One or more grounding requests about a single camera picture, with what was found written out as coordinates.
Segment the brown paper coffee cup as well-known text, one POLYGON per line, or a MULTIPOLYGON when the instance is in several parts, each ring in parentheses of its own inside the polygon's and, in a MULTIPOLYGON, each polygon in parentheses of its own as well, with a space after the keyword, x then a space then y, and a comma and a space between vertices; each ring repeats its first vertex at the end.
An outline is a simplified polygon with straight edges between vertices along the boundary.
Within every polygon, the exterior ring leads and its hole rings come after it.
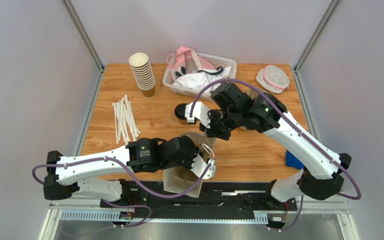
POLYGON ((177 120, 181 125, 187 126, 189 124, 186 118, 178 118, 177 120))

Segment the black coffee cup lid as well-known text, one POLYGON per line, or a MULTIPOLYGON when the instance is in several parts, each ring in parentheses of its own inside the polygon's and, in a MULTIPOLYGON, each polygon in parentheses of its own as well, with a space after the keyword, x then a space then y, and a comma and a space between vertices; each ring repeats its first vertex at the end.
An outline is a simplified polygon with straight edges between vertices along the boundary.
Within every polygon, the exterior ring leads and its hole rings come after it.
POLYGON ((174 109, 174 115, 178 120, 186 121, 186 110, 187 110, 187 103, 180 103, 178 104, 174 109))

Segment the paper bag with handles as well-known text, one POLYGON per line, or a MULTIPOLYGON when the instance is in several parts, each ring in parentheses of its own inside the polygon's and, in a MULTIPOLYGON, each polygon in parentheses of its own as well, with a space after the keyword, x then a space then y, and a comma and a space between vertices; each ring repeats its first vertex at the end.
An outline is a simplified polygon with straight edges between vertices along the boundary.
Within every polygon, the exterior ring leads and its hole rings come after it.
MULTIPOLYGON (((184 132, 179 136, 189 137, 195 146, 198 147, 198 154, 203 159, 208 158, 210 154, 214 154, 213 149, 217 140, 215 137, 210 138, 197 132, 184 132)), ((179 194, 189 189, 194 183, 197 183, 197 185, 186 195, 191 198, 198 198, 201 193, 203 180, 199 180, 199 177, 190 169, 178 166, 163 171, 163 190, 166 192, 179 194)))

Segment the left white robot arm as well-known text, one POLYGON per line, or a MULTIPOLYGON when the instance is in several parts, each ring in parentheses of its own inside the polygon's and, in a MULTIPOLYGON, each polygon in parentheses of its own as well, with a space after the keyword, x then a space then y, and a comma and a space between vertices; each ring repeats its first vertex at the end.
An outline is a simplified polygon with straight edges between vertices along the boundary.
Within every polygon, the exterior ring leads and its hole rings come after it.
POLYGON ((114 202, 122 197, 122 184, 100 176, 126 172, 136 180, 135 173, 184 167, 202 180, 208 176, 206 167, 196 166, 202 161, 199 148, 188 136, 170 140, 140 138, 113 150, 84 156, 64 156, 53 150, 43 165, 47 172, 42 182, 43 194, 51 201, 83 195, 114 202))

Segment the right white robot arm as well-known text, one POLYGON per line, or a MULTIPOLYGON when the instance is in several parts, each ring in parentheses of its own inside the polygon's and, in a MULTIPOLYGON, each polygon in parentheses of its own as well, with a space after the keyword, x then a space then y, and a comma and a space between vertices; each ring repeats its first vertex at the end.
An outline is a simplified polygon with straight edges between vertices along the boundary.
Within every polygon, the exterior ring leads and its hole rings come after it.
POLYGON ((219 86, 211 93, 211 99, 219 109, 209 109, 195 100, 188 106, 188 120, 200 120, 200 130, 209 138, 229 140, 231 132, 240 127, 263 133, 277 141, 296 157, 303 168, 285 179, 270 183, 267 194, 278 202, 308 196, 326 200, 341 195, 345 174, 351 163, 347 153, 328 150, 304 129, 275 96, 263 93, 253 85, 256 97, 241 91, 238 79, 217 81, 219 86))

